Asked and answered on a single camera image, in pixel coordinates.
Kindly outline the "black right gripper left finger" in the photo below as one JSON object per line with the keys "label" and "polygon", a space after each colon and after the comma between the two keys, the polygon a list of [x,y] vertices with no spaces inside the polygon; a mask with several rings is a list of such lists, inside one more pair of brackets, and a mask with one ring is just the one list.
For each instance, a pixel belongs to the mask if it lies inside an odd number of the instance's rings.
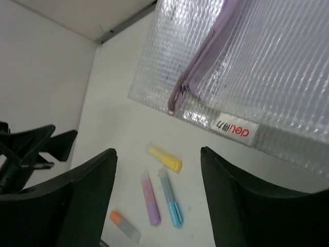
{"label": "black right gripper left finger", "polygon": [[48,181],[1,195],[1,246],[99,246],[117,160],[109,148]]}

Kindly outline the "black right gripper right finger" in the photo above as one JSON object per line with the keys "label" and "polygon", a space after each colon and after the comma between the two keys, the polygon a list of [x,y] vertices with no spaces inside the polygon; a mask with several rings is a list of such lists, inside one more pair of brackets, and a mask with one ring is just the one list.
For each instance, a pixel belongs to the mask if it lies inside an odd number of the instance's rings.
{"label": "black right gripper right finger", "polygon": [[328,246],[328,190],[266,182],[208,147],[200,163],[216,246]]}

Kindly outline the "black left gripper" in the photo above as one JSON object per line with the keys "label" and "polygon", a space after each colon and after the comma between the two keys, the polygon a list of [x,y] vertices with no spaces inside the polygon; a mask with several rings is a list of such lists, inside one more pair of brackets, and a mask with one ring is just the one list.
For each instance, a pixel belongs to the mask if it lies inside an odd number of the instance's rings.
{"label": "black left gripper", "polygon": [[70,130],[51,137],[55,129],[54,125],[46,125],[11,133],[9,125],[1,122],[1,155],[6,158],[1,165],[1,194],[21,191],[35,170],[54,166],[40,152],[49,153],[60,162],[68,160],[78,131]]}

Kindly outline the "clear purple zipper pouch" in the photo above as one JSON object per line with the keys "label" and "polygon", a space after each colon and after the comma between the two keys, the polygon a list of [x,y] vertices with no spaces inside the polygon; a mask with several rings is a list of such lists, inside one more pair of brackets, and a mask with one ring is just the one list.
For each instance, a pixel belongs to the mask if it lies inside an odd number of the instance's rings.
{"label": "clear purple zipper pouch", "polygon": [[328,1],[159,1],[129,98],[328,177]]}

